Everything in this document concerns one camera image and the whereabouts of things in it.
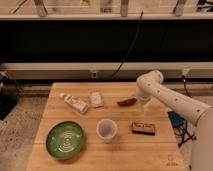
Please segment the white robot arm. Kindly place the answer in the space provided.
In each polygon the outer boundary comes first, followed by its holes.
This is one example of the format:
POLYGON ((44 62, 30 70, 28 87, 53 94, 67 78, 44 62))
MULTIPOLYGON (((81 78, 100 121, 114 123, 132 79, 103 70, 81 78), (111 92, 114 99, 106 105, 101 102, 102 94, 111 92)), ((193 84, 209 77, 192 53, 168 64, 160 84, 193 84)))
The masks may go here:
POLYGON ((196 139, 192 144, 190 171, 213 171, 213 106, 166 88, 162 83, 163 74, 159 70, 139 76, 137 99, 148 102, 153 96, 193 124, 196 139))

